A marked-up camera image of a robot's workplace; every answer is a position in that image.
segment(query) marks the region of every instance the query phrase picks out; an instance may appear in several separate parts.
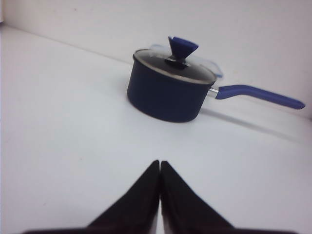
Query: saucepan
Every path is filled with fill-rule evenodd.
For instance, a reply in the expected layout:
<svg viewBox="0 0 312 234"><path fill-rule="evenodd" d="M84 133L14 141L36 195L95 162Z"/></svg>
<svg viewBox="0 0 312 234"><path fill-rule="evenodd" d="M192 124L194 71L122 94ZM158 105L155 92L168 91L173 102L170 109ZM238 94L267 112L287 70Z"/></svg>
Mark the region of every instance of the saucepan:
<svg viewBox="0 0 312 234"><path fill-rule="evenodd" d="M294 109L305 104L283 95L248 85L212 88L222 73L216 64L189 56L198 45L169 37L170 50L137 50L128 85L129 101L140 111L158 119L187 122L196 118L205 97L225 99L249 95Z"/></svg>

